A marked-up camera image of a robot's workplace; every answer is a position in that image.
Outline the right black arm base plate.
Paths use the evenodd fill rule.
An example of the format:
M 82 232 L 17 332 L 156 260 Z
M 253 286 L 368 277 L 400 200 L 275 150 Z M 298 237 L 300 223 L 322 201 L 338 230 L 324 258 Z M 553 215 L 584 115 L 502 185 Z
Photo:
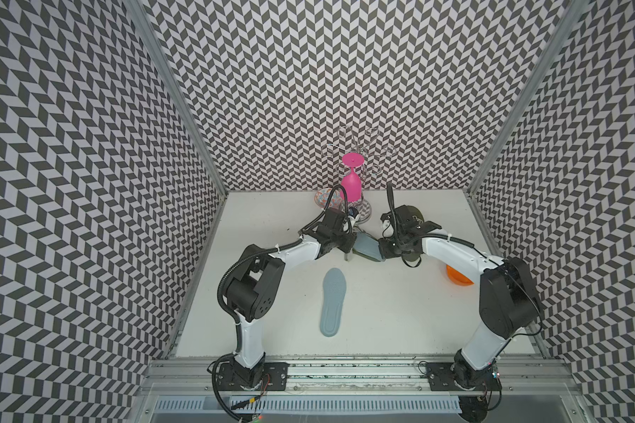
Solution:
M 432 391 L 489 392 L 502 389 L 493 365 L 474 370 L 464 362 L 428 362 L 425 367 Z

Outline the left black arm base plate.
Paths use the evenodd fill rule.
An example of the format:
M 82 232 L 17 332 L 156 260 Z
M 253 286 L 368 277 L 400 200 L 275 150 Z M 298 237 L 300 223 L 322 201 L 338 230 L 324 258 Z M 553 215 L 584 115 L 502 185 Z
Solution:
M 220 391 L 285 391 L 288 375 L 287 362 L 261 361 L 254 368 L 224 362 L 217 368 L 214 386 Z

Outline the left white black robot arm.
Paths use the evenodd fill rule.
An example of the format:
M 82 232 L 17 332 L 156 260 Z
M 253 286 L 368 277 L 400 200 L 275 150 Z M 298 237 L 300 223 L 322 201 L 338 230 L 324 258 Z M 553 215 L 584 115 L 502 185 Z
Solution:
M 244 389 L 262 381 L 266 362 L 261 319 L 275 302 L 284 271 L 340 250 L 352 252 L 356 242 L 349 216 L 349 197 L 340 184 L 329 191 L 319 215 L 299 230 L 296 241 L 263 249 L 256 244 L 224 273 L 217 287 L 220 308 L 233 318 L 236 348 L 229 354 L 233 380 Z

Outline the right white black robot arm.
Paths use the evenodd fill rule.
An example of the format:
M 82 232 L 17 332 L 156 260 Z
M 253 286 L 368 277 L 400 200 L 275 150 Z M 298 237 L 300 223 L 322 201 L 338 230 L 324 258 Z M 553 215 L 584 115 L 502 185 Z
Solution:
M 422 220 L 410 206 L 397 206 L 391 183 L 386 185 L 386 201 L 389 212 L 381 220 L 388 228 L 379 239 L 382 257 L 432 257 L 479 287 L 481 322 L 469 342 L 456 352 L 449 371 L 461 391 L 487 386 L 497 376 L 497 357 L 521 329 L 542 316 L 543 305 L 528 264 L 517 257 L 482 252 L 441 225 Z

